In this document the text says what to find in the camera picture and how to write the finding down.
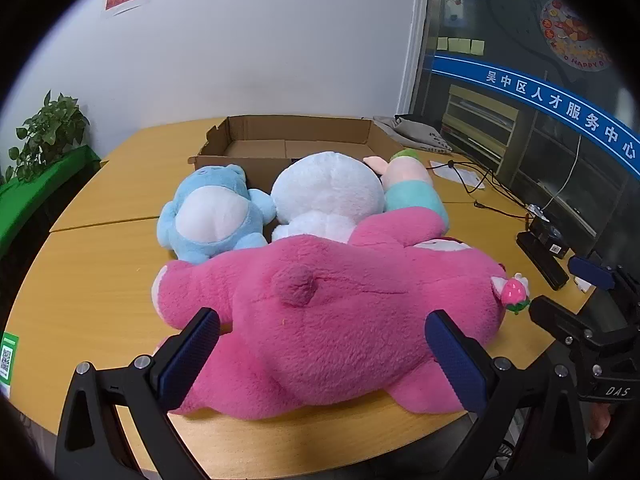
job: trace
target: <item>qr code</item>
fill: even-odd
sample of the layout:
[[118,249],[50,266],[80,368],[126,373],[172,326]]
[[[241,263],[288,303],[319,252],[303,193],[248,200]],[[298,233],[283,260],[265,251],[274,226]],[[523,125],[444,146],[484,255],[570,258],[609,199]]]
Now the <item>qr code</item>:
[[0,376],[7,380],[9,378],[9,370],[11,369],[11,357],[14,355],[14,349],[9,346],[2,347],[2,359],[0,360]]

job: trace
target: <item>green tablecloth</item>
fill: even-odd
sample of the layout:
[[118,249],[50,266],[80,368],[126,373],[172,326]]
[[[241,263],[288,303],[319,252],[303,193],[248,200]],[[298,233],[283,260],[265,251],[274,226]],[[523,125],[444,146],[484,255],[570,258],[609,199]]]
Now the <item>green tablecloth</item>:
[[88,146],[68,152],[32,182],[12,178],[0,186],[0,258],[15,235],[39,206],[87,164],[100,160]]

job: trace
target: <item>plush toy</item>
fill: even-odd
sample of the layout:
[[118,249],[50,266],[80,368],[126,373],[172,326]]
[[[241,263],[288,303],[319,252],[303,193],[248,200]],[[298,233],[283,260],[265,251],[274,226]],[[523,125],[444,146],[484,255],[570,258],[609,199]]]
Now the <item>plush toy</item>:
[[373,171],[382,175],[385,211],[411,206],[427,207],[438,213],[449,229],[447,210],[433,189],[429,172],[418,159],[415,150],[396,153],[388,164],[379,156],[368,156],[363,160]]
[[411,412],[460,410],[424,321],[442,308],[488,343],[504,316],[506,274],[440,238],[444,230],[438,214],[410,207],[365,218],[347,244],[301,235],[200,266],[169,262],[152,287],[165,322],[181,329],[210,306],[233,323],[177,413],[208,406],[258,419],[380,388]]
[[240,166],[206,166],[185,178],[162,208],[158,242],[179,260],[205,262],[232,249],[262,247],[262,226],[275,216],[271,197],[247,189]]
[[356,224],[382,213],[385,194],[375,173],[335,152],[315,153],[284,170],[271,190],[278,222],[272,240],[311,234],[346,242]]

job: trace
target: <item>pink plush toy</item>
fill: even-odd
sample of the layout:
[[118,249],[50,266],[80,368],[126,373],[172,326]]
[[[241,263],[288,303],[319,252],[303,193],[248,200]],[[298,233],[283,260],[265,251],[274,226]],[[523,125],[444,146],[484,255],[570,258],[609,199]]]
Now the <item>pink plush toy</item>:
[[168,263],[152,299],[169,325],[183,328],[201,306],[233,322],[177,413],[266,418],[381,388],[411,412],[460,410],[425,318],[442,308],[486,344],[504,316],[506,275],[439,238],[444,229],[438,214],[411,207],[364,219],[347,244],[299,235],[199,266]]

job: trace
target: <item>blue plush toy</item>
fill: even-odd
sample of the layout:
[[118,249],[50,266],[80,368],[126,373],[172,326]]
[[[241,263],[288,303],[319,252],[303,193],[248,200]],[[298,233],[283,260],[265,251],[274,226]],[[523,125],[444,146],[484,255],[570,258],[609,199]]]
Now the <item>blue plush toy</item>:
[[162,208],[158,242],[179,260],[200,264],[232,249],[265,246],[262,226],[275,215],[269,195],[246,188],[240,166],[206,166],[185,178]]

